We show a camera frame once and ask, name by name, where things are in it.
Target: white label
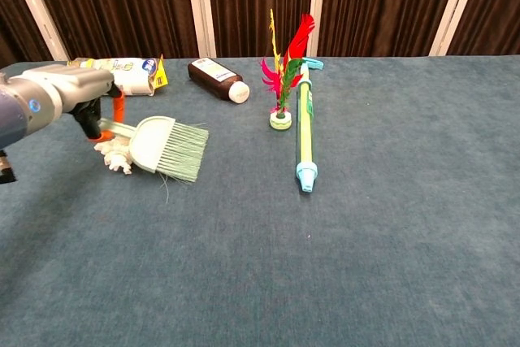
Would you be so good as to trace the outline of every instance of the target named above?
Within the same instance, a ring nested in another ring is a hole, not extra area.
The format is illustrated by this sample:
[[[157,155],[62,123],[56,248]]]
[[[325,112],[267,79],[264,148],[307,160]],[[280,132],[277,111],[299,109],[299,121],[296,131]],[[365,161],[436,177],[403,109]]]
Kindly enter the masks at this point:
[[[193,65],[201,71],[207,73],[218,81],[226,80],[228,77],[235,76],[235,72],[229,71],[212,59],[203,58],[193,62]]]

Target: blue-gray carpet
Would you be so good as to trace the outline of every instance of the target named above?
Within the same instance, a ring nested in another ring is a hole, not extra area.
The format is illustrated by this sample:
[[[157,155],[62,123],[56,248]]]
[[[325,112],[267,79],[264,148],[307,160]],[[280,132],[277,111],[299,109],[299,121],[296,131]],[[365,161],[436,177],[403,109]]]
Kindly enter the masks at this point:
[[[520,345],[520,56],[324,59],[311,195],[260,59],[221,59],[251,87],[242,105],[188,62],[127,99],[129,124],[210,131],[168,203],[159,176],[109,171],[70,115],[6,148],[2,347]]]

